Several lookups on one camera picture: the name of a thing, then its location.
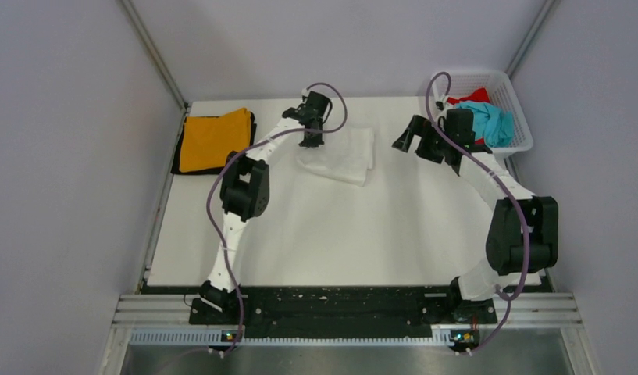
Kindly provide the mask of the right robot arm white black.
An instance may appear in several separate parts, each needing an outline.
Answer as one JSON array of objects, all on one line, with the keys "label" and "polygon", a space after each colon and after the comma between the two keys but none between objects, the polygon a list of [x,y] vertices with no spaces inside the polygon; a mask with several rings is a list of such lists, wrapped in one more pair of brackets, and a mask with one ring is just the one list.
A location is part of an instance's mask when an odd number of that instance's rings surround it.
[{"label": "right robot arm white black", "polygon": [[456,294],[445,301],[447,315],[456,322],[465,322],[476,313],[476,301],[494,295],[507,302],[516,299],[530,275],[558,260],[557,201],[532,193],[502,167],[493,150],[476,141],[473,119],[468,109],[448,109],[436,122],[414,115],[392,144],[407,152],[418,138],[415,154],[447,164],[492,212],[484,258],[453,279]]}]

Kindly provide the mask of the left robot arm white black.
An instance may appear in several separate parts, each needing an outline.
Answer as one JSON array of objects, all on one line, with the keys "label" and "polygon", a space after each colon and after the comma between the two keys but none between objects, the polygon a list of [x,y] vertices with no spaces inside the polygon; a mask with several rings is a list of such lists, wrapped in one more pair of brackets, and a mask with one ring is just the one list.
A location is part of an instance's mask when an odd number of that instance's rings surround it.
[{"label": "left robot arm white black", "polygon": [[270,200],[270,170],[283,147],[294,143],[315,148],[323,144],[323,125],[333,109],[332,101],[305,90],[296,107],[283,111],[276,126],[258,143],[242,152],[231,152],[220,174],[219,199],[223,224],[217,230],[218,255],[203,285],[200,300],[220,323],[235,318],[237,286],[231,263],[248,221],[261,216]]}]

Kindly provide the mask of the white t shirt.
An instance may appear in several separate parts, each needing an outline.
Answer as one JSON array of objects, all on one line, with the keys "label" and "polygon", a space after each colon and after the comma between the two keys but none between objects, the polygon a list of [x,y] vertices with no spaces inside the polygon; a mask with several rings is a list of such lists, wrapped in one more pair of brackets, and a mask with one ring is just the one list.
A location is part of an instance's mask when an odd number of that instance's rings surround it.
[{"label": "white t shirt", "polygon": [[316,176],[364,187],[374,167],[376,132],[370,127],[345,127],[327,134],[318,148],[297,153],[297,164]]}]

